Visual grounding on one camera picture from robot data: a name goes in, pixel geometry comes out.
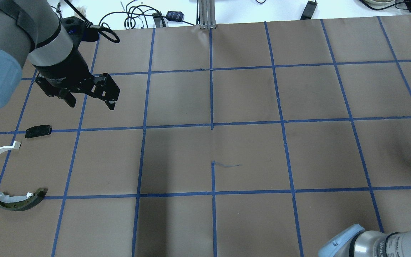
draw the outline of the white floor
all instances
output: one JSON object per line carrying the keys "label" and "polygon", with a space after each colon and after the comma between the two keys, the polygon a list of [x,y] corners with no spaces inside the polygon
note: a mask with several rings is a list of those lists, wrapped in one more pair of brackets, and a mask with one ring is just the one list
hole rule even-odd
{"label": "white floor", "polygon": [[[59,0],[48,0],[56,6]],[[347,17],[393,16],[410,14],[407,10],[398,10],[395,7],[386,10],[374,11],[365,7],[358,0],[317,0],[318,6],[313,19],[331,19]],[[63,17],[73,15],[72,9],[62,0]],[[107,13],[123,11],[130,1],[125,0],[71,0],[75,6],[86,8],[86,16],[94,24]],[[305,8],[307,0],[266,0],[258,4],[255,0],[215,0],[215,15],[217,23],[249,23],[261,21],[291,21],[298,20]],[[168,10],[181,11],[184,20],[196,23],[196,0],[136,0],[131,5],[150,5],[161,11],[164,15]],[[125,14],[113,14],[104,21],[112,29],[124,29]],[[147,18],[149,26],[154,27],[153,19]],[[168,26],[187,26],[184,23],[170,22]]]}

